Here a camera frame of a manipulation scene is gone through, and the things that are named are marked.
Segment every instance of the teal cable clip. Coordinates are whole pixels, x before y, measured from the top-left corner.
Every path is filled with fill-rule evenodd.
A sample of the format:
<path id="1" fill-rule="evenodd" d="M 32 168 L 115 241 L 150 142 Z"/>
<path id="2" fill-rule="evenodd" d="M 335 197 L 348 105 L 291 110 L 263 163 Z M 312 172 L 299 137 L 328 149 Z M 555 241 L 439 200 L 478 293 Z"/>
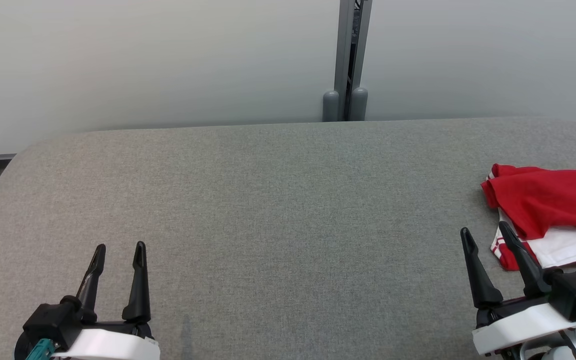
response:
<path id="1" fill-rule="evenodd" d="M 25 360 L 50 360 L 55 353 L 55 344 L 50 339 L 41 339 Z"/>

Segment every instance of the clothing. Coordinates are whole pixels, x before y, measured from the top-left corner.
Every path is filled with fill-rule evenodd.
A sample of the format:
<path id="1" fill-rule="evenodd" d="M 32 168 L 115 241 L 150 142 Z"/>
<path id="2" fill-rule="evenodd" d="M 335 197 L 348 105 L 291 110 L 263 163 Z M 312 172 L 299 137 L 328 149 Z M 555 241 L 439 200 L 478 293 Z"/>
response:
<path id="1" fill-rule="evenodd" d="M 495 164 L 481 186 L 542 267 L 576 263 L 576 170 Z M 491 250 L 503 268 L 519 269 L 499 229 Z"/>

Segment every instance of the white wall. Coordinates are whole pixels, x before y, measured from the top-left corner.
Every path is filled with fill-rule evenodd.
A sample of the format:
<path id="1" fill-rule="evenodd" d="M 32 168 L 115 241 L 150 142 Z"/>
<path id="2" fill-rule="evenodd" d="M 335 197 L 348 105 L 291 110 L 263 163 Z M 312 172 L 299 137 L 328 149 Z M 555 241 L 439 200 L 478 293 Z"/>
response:
<path id="1" fill-rule="evenodd" d="M 0 154 L 67 132 L 320 121 L 339 0 L 0 0 Z"/>
<path id="2" fill-rule="evenodd" d="M 576 0 L 371 0 L 367 119 L 576 121 Z"/>

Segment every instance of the gray metal object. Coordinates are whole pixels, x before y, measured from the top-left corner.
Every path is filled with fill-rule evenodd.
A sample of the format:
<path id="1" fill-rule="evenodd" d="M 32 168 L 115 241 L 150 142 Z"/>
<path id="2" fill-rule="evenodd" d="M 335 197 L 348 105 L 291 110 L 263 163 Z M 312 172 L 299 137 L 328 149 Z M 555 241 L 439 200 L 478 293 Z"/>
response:
<path id="1" fill-rule="evenodd" d="M 365 88 L 355 88 L 350 94 L 350 113 L 348 121 L 365 121 L 368 91 Z"/>
<path id="2" fill-rule="evenodd" d="M 324 123 L 339 121 L 339 93 L 328 91 L 324 94 L 324 104 L 321 121 Z"/>
<path id="3" fill-rule="evenodd" d="M 361 1 L 361 19 L 359 19 L 359 39 L 354 53 L 354 67 L 352 68 L 352 89 L 359 88 L 364 68 L 364 53 L 366 53 L 366 39 L 368 38 L 368 23 L 373 0 Z"/>
<path id="4" fill-rule="evenodd" d="M 340 0 L 339 27 L 336 38 L 336 64 L 334 65 L 334 90 L 339 93 L 338 113 L 344 113 L 346 86 L 348 85 L 348 66 L 350 64 L 350 47 L 353 37 L 354 0 Z"/>

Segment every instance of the black cable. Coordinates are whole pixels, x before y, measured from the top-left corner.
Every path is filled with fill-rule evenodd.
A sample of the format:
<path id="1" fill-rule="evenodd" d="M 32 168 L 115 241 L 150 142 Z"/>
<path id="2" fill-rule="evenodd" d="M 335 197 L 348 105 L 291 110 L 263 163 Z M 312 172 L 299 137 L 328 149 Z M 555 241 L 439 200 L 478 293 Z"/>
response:
<path id="1" fill-rule="evenodd" d="M 570 351 L 572 351 L 572 356 L 574 357 L 574 360 L 576 360 L 576 347 L 572 343 L 572 340 L 570 339 L 570 337 L 567 335 L 566 332 L 564 332 L 564 330 L 560 330 L 559 335 L 561 335 L 561 338 L 564 340 L 566 345 L 570 348 Z"/>

